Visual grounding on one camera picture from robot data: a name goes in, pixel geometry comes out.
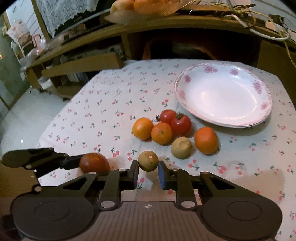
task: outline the tomato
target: tomato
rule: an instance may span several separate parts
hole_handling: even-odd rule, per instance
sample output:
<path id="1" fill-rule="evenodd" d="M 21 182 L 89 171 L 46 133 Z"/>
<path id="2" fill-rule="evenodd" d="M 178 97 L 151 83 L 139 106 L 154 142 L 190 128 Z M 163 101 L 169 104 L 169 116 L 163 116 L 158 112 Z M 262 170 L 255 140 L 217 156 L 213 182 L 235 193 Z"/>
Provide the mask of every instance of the tomato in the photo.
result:
<path id="1" fill-rule="evenodd" d="M 173 118 L 177 115 L 177 113 L 173 110 L 164 110 L 160 114 L 160 121 L 164 123 L 171 124 Z"/>
<path id="2" fill-rule="evenodd" d="M 185 137 L 191 130 L 191 120 L 188 116 L 179 113 L 176 115 L 171 122 L 172 130 L 178 136 Z"/>
<path id="3" fill-rule="evenodd" d="M 83 173 L 97 172 L 104 173 L 110 171 L 109 162 L 100 153 L 88 153 L 81 157 L 79 167 Z"/>

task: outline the white lace curtain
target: white lace curtain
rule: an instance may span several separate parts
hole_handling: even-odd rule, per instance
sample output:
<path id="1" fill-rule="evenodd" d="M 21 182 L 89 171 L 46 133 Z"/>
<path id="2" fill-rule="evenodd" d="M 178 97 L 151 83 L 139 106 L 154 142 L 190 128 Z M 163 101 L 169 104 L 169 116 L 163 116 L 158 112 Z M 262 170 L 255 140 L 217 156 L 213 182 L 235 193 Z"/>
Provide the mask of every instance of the white lace curtain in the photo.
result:
<path id="1" fill-rule="evenodd" d="M 47 31 L 54 36 L 56 29 L 76 14 L 96 10 L 99 0 L 36 0 Z"/>

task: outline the table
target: table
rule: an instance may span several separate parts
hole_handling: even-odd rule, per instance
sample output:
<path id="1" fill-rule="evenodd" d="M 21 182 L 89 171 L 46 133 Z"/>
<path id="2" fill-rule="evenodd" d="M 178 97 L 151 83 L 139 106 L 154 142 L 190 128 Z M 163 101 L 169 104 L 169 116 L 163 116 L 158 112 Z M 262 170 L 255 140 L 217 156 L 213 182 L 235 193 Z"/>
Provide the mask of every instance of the table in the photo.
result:
<path id="1" fill-rule="evenodd" d="M 212 172 L 276 202 L 283 212 L 277 240 L 296 240 L 296 112 L 275 75 L 234 63 L 253 72 L 269 88 L 274 108 L 271 116 L 255 127 L 232 129 L 198 120 L 178 104 L 173 93 L 176 77 L 203 60 L 168 59 L 128 62 L 120 70 L 101 71 L 54 118 L 37 147 L 54 147 L 56 152 L 78 155 L 98 152 L 111 169 L 129 168 L 145 151 L 154 151 L 169 168 L 182 168 L 191 175 Z M 186 160 L 172 156 L 170 146 L 140 141 L 131 134 L 140 117 L 155 120 L 164 109 L 187 114 L 197 130 L 215 129 L 221 149 L 206 156 L 198 150 Z M 39 179 L 41 185 L 56 186 L 82 172 L 57 169 Z M 124 191 L 122 200 L 175 200 L 172 190 L 160 188 L 157 170 L 139 170 L 137 190 Z"/>

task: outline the white tile floor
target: white tile floor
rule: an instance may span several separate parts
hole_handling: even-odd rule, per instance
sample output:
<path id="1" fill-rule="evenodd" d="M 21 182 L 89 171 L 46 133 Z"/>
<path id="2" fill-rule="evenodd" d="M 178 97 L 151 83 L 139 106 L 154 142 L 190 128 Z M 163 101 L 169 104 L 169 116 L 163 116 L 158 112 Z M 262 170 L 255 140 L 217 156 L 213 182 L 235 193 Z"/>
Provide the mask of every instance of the white tile floor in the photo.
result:
<path id="1" fill-rule="evenodd" d="M 65 105 L 53 94 L 26 91 L 0 123 L 0 157 L 10 150 L 35 148 L 41 134 Z"/>

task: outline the mandarin orange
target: mandarin orange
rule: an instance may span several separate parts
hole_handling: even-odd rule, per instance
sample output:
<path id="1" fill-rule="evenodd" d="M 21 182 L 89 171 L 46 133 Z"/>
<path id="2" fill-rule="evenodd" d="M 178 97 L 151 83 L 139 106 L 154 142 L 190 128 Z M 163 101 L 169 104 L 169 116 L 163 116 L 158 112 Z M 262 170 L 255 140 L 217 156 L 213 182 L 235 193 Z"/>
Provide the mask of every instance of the mandarin orange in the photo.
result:
<path id="1" fill-rule="evenodd" d="M 200 128 L 195 134 L 195 145 L 203 154 L 211 154 L 219 147 L 219 140 L 215 131 L 208 127 Z"/>
<path id="2" fill-rule="evenodd" d="M 151 131 L 152 140 L 160 145 L 165 145 L 173 138 L 173 131 L 169 124 L 161 122 L 155 125 Z"/>
<path id="3" fill-rule="evenodd" d="M 136 138 L 144 141 L 151 136 L 152 128 L 152 121 L 148 118 L 142 117 L 134 123 L 132 132 Z"/>

